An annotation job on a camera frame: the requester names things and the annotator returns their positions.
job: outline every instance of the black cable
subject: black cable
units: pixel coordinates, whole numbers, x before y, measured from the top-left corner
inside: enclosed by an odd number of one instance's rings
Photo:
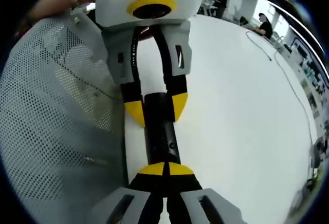
[[[260,47],[257,43],[255,43],[255,42],[249,37],[248,34],[250,34],[250,33],[253,33],[253,32],[251,32],[251,31],[247,31],[247,32],[246,32],[246,36],[252,41],[252,43],[254,43],[258,48],[260,48],[260,49],[266,54],[266,56],[270,59],[270,61],[272,61],[271,57],[265,52],[265,50],[264,50],[262,47]],[[313,148],[313,142],[312,142],[312,136],[311,136],[311,127],[310,127],[310,121],[309,121],[309,118],[308,118],[308,115],[307,115],[306,108],[305,108],[303,102],[300,100],[300,98],[299,98],[299,96],[297,95],[297,93],[295,92],[295,90],[294,90],[294,88],[293,88],[293,85],[291,84],[291,82],[290,82],[290,80],[289,80],[289,77],[288,77],[287,73],[285,72],[285,70],[283,69],[283,67],[280,65],[280,63],[278,62],[278,59],[277,59],[277,53],[279,53],[279,52],[276,50],[276,52],[274,53],[274,59],[275,59],[275,62],[277,63],[277,65],[278,65],[278,66],[280,67],[280,69],[282,70],[284,76],[286,77],[286,79],[287,79],[287,81],[288,81],[288,83],[289,83],[289,86],[291,87],[292,91],[294,92],[294,94],[295,94],[295,96],[296,96],[298,102],[299,102],[299,103],[301,104],[301,106],[303,107],[304,113],[305,113],[305,115],[306,115],[307,123],[308,123],[308,134],[309,134],[309,140],[310,140],[311,151],[312,151],[312,148]],[[307,175],[309,175],[309,172],[310,172],[311,170],[312,170],[312,166],[310,165],[310,162],[309,162],[309,163],[308,163],[308,174],[307,174]]]

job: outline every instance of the white table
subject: white table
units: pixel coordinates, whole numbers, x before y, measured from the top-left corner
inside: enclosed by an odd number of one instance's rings
[[[191,18],[189,98],[175,124],[180,158],[204,188],[213,188],[242,211],[249,224],[283,223],[294,194],[306,181],[310,136],[307,117],[276,62],[245,35],[247,30],[212,17]],[[252,35],[269,55],[275,49]],[[294,72],[277,54],[316,128]],[[154,40],[138,46],[143,94],[164,91]],[[127,170],[132,180],[147,165],[144,131],[125,119]],[[169,223],[163,213],[161,223]]]

